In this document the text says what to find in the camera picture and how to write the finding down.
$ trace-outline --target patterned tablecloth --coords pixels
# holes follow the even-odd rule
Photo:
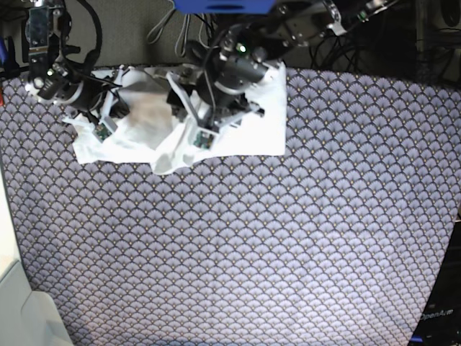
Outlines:
[[[4,83],[24,268],[75,345],[406,345],[461,202],[460,94],[288,75],[284,157],[167,177],[79,166],[63,110]]]

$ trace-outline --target blue robot part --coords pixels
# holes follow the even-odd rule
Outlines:
[[[275,0],[174,0],[183,13],[266,14]]]

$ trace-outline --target cable bundle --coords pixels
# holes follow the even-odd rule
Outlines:
[[[160,37],[163,34],[165,27],[167,26],[171,18],[176,13],[176,7],[174,5],[174,1],[173,0],[167,0],[167,1],[171,4],[171,8],[167,11],[167,13],[165,13],[165,15],[160,19],[160,21],[147,34],[146,41],[149,45],[152,45],[158,42],[158,40],[160,40]],[[213,24],[210,24],[208,22],[207,16],[205,14],[202,14],[202,15],[194,14],[194,16],[198,18],[200,21],[202,21],[202,24],[200,26],[200,31],[199,31],[199,37],[198,37],[199,42],[203,45],[203,47],[209,48],[209,41],[212,39],[213,32],[214,32]],[[186,56],[186,43],[189,39],[189,28],[190,28],[191,18],[192,18],[191,14],[184,15],[181,32],[179,33],[179,36],[174,45],[174,53],[176,54],[178,58],[183,58]],[[203,38],[202,38],[204,27],[206,28],[207,43],[204,43]]]

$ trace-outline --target scalloped pattern fabric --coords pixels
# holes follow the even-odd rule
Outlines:
[[[283,157],[77,164],[63,109],[4,83],[24,268],[75,345],[406,345],[461,202],[461,96],[289,70]]]

